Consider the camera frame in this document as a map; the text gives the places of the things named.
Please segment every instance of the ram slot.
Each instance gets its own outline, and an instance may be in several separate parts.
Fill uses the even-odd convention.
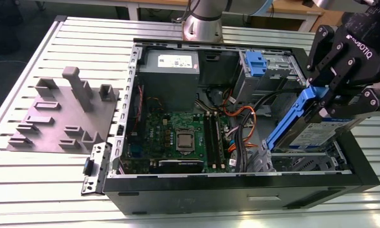
[[[219,156],[219,131],[218,131],[218,126],[217,126],[217,120],[215,116],[211,115],[209,117],[210,120],[210,133],[211,133],[211,145],[213,145],[213,153],[214,153],[214,162],[217,168],[221,168],[221,156]]]
[[[206,149],[206,164],[209,167],[214,165],[215,157],[213,153],[211,147],[211,135],[210,135],[210,116],[209,114],[203,115],[203,141],[205,141],[205,149]]]

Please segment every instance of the desk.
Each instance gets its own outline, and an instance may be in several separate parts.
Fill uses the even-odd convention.
[[[222,34],[225,43],[298,47],[306,53],[313,39],[312,33],[251,28],[223,27]],[[37,95],[33,86],[39,78],[65,85],[62,68],[75,66],[91,87],[125,88],[133,38],[181,39],[181,27],[87,18],[53,23],[0,108],[0,224],[45,228],[380,227],[380,186],[310,209],[125,216],[106,197],[79,196],[86,155],[5,150]],[[380,178],[380,117],[365,120],[352,132]]]
[[[43,0],[47,2],[89,4],[126,7],[130,20],[138,20],[138,9],[166,9],[166,10],[185,10],[187,0]],[[298,19],[302,20],[298,32],[309,32],[317,17],[322,15],[324,10],[316,6],[312,8],[302,6],[300,1],[277,0],[273,2],[274,18]],[[270,17],[271,9],[263,13],[262,17]]]

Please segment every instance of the aluminum table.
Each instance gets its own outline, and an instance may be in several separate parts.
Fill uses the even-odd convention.
[[[5,150],[41,77],[66,85],[62,68],[75,66],[91,87],[111,84],[122,91],[131,39],[181,39],[179,30],[177,24],[109,19],[67,17],[53,23],[0,108],[0,226],[380,228],[380,186],[310,209],[125,216],[105,196],[79,196],[86,155]],[[231,27],[222,36],[225,43],[298,47],[306,53],[313,39],[312,33]],[[380,178],[380,117],[352,132]]]

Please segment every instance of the motherboard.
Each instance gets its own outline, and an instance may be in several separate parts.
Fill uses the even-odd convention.
[[[123,173],[227,172],[227,125],[217,113],[147,113],[141,136],[130,136],[139,140],[121,156]]]

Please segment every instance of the floor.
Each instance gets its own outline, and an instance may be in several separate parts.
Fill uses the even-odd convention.
[[[0,106],[57,15],[102,19],[118,19],[119,16],[119,19],[127,19],[126,9],[115,9],[110,6],[46,2],[45,10],[38,11],[34,2],[21,1],[18,9],[23,22],[11,29],[17,34],[21,47],[14,53],[0,55],[0,61],[2,61],[0,62]],[[170,22],[170,18],[177,18],[181,14],[181,11],[141,9],[139,18],[143,21]],[[243,27],[246,23],[241,15],[223,15],[222,25]]]

